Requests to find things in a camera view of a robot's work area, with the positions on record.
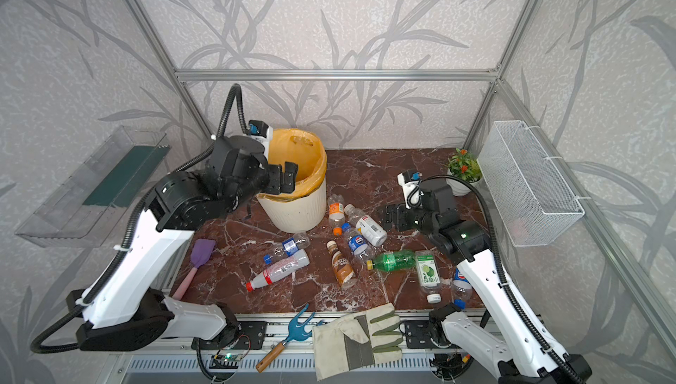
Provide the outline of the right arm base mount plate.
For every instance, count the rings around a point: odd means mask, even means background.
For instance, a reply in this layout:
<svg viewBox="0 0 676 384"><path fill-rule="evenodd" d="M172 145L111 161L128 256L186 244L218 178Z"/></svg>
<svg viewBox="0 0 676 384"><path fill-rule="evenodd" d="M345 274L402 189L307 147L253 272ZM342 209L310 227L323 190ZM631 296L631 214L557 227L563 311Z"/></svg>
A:
<svg viewBox="0 0 676 384"><path fill-rule="evenodd" d="M408 349L432 350L438 348L432 340L429 320L406 320L402 324L403 336Z"/></svg>

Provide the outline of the white label vitamin bottle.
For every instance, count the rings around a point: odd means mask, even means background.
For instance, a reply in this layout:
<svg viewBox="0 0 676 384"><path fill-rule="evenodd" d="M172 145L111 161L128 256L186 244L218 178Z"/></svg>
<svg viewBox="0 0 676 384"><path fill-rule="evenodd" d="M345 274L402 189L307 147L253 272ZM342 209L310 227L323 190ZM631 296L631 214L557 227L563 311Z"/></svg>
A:
<svg viewBox="0 0 676 384"><path fill-rule="evenodd" d="M385 243L387 232L374 218L363 210L356 208L353 204L347 204L344 212L350 225L355 227L368 243L371 243L376 248L381 247Z"/></svg>

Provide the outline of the red cap white label bottle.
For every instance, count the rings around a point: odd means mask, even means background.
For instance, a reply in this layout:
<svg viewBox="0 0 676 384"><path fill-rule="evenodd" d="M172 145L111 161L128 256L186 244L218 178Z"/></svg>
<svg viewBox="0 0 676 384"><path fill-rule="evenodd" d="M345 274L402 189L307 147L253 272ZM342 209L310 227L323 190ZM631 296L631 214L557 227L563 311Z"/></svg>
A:
<svg viewBox="0 0 676 384"><path fill-rule="evenodd" d="M272 285L309 264L310 260L306 251L299 250L291 257L287 257L272 264L262 273L258 274L253 280L246 283L246 290L248 290L248 292L253 292L253 290Z"/></svg>

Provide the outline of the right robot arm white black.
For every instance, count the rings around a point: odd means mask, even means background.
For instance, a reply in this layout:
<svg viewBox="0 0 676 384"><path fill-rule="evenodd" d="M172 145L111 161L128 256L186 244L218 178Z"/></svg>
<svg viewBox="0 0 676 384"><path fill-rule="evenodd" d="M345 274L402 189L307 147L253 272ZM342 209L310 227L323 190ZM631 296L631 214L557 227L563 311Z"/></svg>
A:
<svg viewBox="0 0 676 384"><path fill-rule="evenodd" d="M404 200L384 206L383 226L425 236L468 280L502 335L495 338L452 302L430 314L433 341L463 349L500 383L586 382L593 374L588 362L546 330L505 271L494 222L479 190L464 184L479 203L483 226L459 216L452 176L422 177L407 170L397 180Z"/></svg>

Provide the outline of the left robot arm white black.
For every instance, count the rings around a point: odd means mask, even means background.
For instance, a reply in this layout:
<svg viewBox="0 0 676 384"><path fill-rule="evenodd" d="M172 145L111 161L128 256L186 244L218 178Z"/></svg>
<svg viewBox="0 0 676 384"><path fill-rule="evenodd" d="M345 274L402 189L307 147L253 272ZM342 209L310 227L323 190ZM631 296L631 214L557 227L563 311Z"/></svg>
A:
<svg viewBox="0 0 676 384"><path fill-rule="evenodd" d="M68 313L35 337L32 352L133 352L166 338L221 345L238 339L241 325L227 306L178 301L151 284L205 222L260 193L294 192L299 167L269 162L273 130L246 121L242 108L242 89L234 84L211 145L140 198L107 269L69 294Z"/></svg>

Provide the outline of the lime label clear bottle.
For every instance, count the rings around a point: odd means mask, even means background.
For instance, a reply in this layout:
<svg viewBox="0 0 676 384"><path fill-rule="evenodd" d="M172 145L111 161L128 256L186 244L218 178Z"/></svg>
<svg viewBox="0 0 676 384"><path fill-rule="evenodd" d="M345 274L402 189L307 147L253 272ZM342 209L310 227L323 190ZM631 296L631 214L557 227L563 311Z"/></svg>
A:
<svg viewBox="0 0 676 384"><path fill-rule="evenodd" d="M419 287L426 300L432 305L440 303L442 301L440 294L441 278L433 253L429 250L416 251L415 269L417 270Z"/></svg>

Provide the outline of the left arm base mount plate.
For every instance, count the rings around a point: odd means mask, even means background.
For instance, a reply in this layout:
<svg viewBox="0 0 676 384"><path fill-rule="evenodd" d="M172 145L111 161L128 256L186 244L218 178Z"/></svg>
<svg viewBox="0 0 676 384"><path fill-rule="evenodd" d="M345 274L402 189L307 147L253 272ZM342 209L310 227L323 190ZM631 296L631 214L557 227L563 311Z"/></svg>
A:
<svg viewBox="0 0 676 384"><path fill-rule="evenodd" d="M240 324L240 331L227 350L262 350L268 323L265 321L244 321Z"/></svg>

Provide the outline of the brown coffee drink bottle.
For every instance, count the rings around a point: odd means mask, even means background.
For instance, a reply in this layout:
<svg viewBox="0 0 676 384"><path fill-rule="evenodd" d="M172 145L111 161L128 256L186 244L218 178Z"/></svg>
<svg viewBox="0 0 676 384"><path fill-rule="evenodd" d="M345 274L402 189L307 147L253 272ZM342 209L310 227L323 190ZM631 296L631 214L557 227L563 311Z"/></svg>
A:
<svg viewBox="0 0 676 384"><path fill-rule="evenodd" d="M331 258L331 265L334 276L342 289L353 287L357 282L357 273L355 273L350 261L339 250L335 241L327 243L327 252Z"/></svg>

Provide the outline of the blue pepsi label bottle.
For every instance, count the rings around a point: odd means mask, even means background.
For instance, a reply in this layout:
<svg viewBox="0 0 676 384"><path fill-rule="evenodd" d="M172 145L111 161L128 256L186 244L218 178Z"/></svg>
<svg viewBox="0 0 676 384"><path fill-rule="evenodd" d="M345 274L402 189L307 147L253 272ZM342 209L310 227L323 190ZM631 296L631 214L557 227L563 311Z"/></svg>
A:
<svg viewBox="0 0 676 384"><path fill-rule="evenodd" d="M373 251L371 250L368 241L366 241L364 236L348 222L343 223L342 232L343 238L348 244L353 257L362 264L367 264L367 262L373 258Z"/></svg>

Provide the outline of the green plastic soda bottle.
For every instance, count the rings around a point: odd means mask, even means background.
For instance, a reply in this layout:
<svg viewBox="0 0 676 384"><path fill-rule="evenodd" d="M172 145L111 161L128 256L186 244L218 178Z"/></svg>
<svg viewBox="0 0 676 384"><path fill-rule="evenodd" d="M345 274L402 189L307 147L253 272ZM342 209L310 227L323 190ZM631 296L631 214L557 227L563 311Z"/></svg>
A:
<svg viewBox="0 0 676 384"><path fill-rule="evenodd" d="M415 252L413 250L384 252L366 261L366 268L369 271L392 272L410 269L414 266Z"/></svg>

